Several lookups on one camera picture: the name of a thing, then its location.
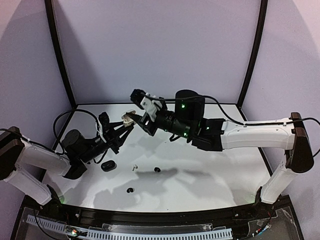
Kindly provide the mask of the white earbud charging case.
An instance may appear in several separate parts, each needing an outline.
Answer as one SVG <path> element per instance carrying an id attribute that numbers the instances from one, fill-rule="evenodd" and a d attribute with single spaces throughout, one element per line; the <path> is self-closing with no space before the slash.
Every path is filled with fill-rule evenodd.
<path id="1" fill-rule="evenodd" d="M 124 112 L 122 115 L 121 115 L 121 119 L 123 121 L 123 126 L 124 127 L 132 127 L 135 125 L 135 121 L 133 119 L 130 118 L 129 114 L 136 114 L 136 111 L 135 110 L 129 110 L 129 112 Z"/>

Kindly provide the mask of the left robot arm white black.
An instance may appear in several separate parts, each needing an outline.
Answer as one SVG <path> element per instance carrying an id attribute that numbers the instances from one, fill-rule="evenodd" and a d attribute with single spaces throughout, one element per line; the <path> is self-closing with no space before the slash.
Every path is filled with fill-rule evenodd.
<path id="1" fill-rule="evenodd" d="M 103 157 L 108 150 L 119 153 L 120 147 L 134 129 L 120 122 L 101 126 L 94 138 L 84 138 L 79 130 L 70 130 L 62 141 L 64 153 L 58 153 L 21 134 L 18 127 L 2 128 L 0 135 L 0 179 L 11 184 L 39 205 L 59 202 L 48 184 L 43 184 L 23 168 L 23 164 L 47 170 L 65 179 L 77 180 L 87 170 L 86 164 Z"/>

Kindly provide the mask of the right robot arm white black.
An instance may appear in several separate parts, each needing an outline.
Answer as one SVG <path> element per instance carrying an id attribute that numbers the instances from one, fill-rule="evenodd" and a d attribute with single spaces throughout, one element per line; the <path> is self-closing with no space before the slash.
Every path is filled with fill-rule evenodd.
<path id="1" fill-rule="evenodd" d="M 170 140 L 184 138 L 197 149 L 221 152 L 235 148 L 277 148 L 284 150 L 284 159 L 256 193 L 255 202 L 271 205 L 299 175 L 314 166 L 304 119 L 297 112 L 290 117 L 270 121 L 238 121 L 224 114 L 222 118 L 205 118 L 208 97 L 193 90 L 179 90 L 173 99 L 174 110 L 167 107 L 167 99 L 135 89 L 130 100 L 143 115 L 130 118 L 150 136 L 157 130 L 171 134 Z"/>

